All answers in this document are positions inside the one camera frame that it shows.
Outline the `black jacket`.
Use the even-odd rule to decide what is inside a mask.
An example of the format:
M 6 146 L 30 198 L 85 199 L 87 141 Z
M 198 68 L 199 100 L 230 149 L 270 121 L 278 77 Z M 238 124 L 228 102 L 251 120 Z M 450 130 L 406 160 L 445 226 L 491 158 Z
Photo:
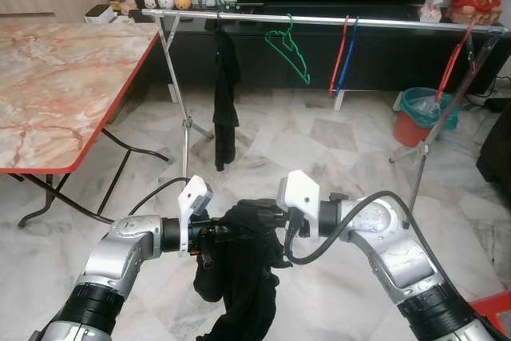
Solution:
M 194 290 L 208 302 L 222 301 L 225 313 L 212 329 L 195 341 L 263 341 L 276 315 L 275 268 L 288 268 L 283 246 L 276 231 L 256 234 L 253 228 L 253 203 L 272 199 L 240 200 L 222 220 L 240 233 L 240 239 L 216 244 L 212 249 L 214 265 L 201 268 L 196 258 Z

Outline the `green plastic hanger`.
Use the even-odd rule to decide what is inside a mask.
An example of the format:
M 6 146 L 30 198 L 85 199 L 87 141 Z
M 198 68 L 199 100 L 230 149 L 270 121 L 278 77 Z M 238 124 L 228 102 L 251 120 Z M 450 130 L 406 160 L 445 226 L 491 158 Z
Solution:
M 299 48 L 299 45 L 297 45 L 295 35 L 293 35 L 295 19 L 293 19 L 291 14 L 287 14 L 286 16 L 288 16 L 288 27 L 285 30 L 267 31 L 266 34 L 263 35 L 263 40 L 291 65 L 291 69 L 299 75 L 299 79 L 304 85 L 310 85 L 311 74 L 309 67 L 307 67 L 302 50 Z

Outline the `red plastic hanger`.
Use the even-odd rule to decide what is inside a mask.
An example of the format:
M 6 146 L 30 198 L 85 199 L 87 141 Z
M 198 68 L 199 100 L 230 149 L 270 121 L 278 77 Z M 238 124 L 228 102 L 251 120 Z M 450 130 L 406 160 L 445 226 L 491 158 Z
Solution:
M 446 86 L 450 82 L 450 75 L 453 72 L 453 69 L 455 67 L 455 63 L 457 62 L 458 57 L 460 56 L 460 53 L 462 52 L 462 49 L 464 48 L 464 45 L 468 42 L 468 39 L 471 37 L 473 30 L 473 23 L 468 24 L 468 28 L 463 34 L 463 38 L 460 42 L 457 43 L 455 48 L 452 49 L 452 53 L 450 53 L 448 62 L 446 63 L 444 75 L 442 75 L 442 80 L 439 82 L 439 87 L 437 89 L 437 93 L 434 97 L 434 104 L 435 106 L 439 105 L 439 102 L 442 99 L 442 94 L 445 92 Z
M 339 67 L 340 64 L 342 64 L 343 54 L 344 50 L 346 49 L 346 43 L 347 43 L 347 30 L 348 30 L 348 23 L 350 23 L 351 16 L 347 15 L 344 17 L 344 23 L 342 27 L 342 41 L 339 45 L 339 51 L 337 52 L 337 57 L 335 58 L 335 67 L 333 67 L 333 72 L 330 78 L 329 82 L 329 88 L 328 88 L 328 95 L 334 96 L 335 95 L 335 87 L 337 82 L 337 75 L 339 75 Z

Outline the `blue plastic hanger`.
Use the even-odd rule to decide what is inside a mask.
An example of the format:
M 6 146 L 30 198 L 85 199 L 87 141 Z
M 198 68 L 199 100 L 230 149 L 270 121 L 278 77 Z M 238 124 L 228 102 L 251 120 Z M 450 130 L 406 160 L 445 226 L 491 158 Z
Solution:
M 340 64 L 339 75 L 337 75 L 335 97 L 342 96 L 343 82 L 346 80 L 348 67 L 350 67 L 351 58 L 354 56 L 355 42 L 358 37 L 358 24 L 360 24 L 360 17 L 355 17 L 354 23 L 348 26 L 347 43 L 344 46 L 342 64 Z

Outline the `black hanging garment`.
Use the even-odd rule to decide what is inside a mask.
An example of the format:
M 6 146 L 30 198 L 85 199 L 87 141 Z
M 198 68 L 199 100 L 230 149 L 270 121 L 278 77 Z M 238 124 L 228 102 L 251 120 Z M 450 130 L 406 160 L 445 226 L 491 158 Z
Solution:
M 235 109 L 235 85 L 240 82 L 240 64 L 235 45 L 222 27 L 214 30 L 216 81 L 214 88 L 215 166 L 223 172 L 235 159 L 235 129 L 240 126 Z

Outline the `red bin teal liner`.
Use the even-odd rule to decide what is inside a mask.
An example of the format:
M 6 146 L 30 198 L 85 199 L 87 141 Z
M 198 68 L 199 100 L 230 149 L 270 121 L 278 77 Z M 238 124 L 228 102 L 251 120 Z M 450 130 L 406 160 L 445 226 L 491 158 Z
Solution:
M 442 93 L 435 100 L 437 90 L 409 88 L 398 97 L 398 119 L 394 127 L 394 139 L 404 146 L 416 147 L 424 141 L 439 121 L 445 108 L 453 103 L 450 93 Z

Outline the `black TV console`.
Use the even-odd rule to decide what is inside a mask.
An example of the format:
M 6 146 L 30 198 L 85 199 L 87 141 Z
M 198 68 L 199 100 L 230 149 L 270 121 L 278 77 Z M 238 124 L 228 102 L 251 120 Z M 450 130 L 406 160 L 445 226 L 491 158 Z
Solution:
M 181 17 L 169 53 L 179 85 L 208 88 L 216 76 L 214 30 L 222 27 L 235 45 L 241 88 L 328 90 L 343 25 L 295 24 L 293 38 L 302 50 L 311 74 L 310 85 L 263 40 L 269 30 L 285 30 L 287 23 L 216 20 Z M 343 90 L 403 90 L 435 88 L 444 75 L 452 49 L 464 31 L 397 30 L 358 24 L 354 56 Z M 469 71 L 467 53 L 475 54 L 488 41 L 485 32 L 472 34 L 472 49 L 464 45 L 450 75 L 450 88 Z M 511 52 L 511 34 L 493 48 L 471 82 L 472 93 L 487 90 Z

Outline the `silver clothes rack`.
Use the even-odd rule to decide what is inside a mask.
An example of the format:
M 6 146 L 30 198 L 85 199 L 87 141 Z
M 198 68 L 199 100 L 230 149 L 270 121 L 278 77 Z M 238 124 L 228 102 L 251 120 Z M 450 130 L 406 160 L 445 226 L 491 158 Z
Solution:
M 326 17 L 309 17 L 309 16 L 280 16 L 280 15 L 266 15 L 266 14 L 237 14 L 237 13 L 221 13 L 221 12 L 201 12 L 201 11 L 168 11 L 160 9 L 147 9 L 142 11 L 143 14 L 153 16 L 156 19 L 156 31 L 158 33 L 158 41 L 160 41 L 161 49 L 163 49 L 165 64 L 167 64 L 169 71 L 169 89 L 171 90 L 172 99 L 179 105 L 182 114 L 182 129 L 184 134 L 181 170 L 184 176 L 188 173 L 188 153 L 189 153 L 189 134 L 190 132 L 197 132 L 202 137 L 207 139 L 214 139 L 214 134 L 207 129 L 202 129 L 193 123 L 191 114 L 182 95 L 178 79 L 176 79 L 176 71 L 172 63 L 172 56 L 169 53 L 169 48 L 174 42 L 176 30 L 180 24 L 181 17 L 198 18 L 198 19 L 216 19 L 216 20 L 236 20 L 248 22 L 270 22 L 270 23 L 287 23 L 288 29 L 292 30 L 294 24 L 307 24 L 307 25 L 346 25 L 347 21 L 341 18 L 326 18 Z M 454 99 L 449 103 L 449 106 L 442 112 L 439 117 L 437 125 L 431 129 L 427 134 L 427 138 L 421 141 L 415 148 L 412 149 L 398 149 L 391 154 L 391 163 L 397 163 L 412 154 L 418 156 L 418 172 L 416 174 L 412 194 L 411 206 L 415 205 L 420 189 L 421 180 L 425 173 L 425 165 L 427 163 L 430 153 L 434 151 L 434 142 L 439 138 L 444 124 L 449 115 L 453 113 L 456 107 L 464 99 L 467 90 L 471 86 L 471 82 L 481 70 L 481 65 L 489 59 L 490 53 L 493 52 L 496 44 L 503 38 L 508 37 L 511 31 L 506 27 L 495 25 L 464 25 L 456 23 L 439 23 L 439 22 L 419 22 L 419 21 L 394 21 L 394 20 L 377 20 L 377 19 L 361 19 L 360 24 L 365 27 L 375 28 L 397 28 L 397 30 L 437 30 L 437 31 L 464 31 L 466 35 L 466 44 L 468 48 L 473 48 L 472 34 L 474 32 L 485 32 L 488 34 L 488 41 L 478 50 L 475 54 L 473 50 L 467 53 L 469 60 L 469 71 L 463 78 L 459 85 L 459 89 L 455 93 Z

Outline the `red plastic stool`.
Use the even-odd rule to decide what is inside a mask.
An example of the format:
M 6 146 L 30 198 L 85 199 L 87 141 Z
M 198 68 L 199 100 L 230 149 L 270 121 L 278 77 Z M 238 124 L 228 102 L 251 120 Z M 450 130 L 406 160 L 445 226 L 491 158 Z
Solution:
M 470 305 L 497 341 L 510 341 L 507 331 L 501 325 L 500 313 L 511 311 L 511 291 L 474 300 Z

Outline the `marble top folding table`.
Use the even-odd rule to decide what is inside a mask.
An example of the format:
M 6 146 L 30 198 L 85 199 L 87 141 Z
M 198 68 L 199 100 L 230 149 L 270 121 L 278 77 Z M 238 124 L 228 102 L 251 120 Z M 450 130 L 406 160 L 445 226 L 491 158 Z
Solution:
M 0 24 L 0 173 L 32 181 L 47 203 L 79 169 L 158 39 L 152 23 Z

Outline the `white tissue box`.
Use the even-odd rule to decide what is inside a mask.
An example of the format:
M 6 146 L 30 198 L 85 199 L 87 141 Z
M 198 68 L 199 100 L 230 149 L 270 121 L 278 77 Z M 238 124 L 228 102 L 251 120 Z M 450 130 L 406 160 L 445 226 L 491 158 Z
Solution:
M 418 10 L 420 22 L 438 23 L 442 20 L 440 5 L 445 0 L 425 0 Z

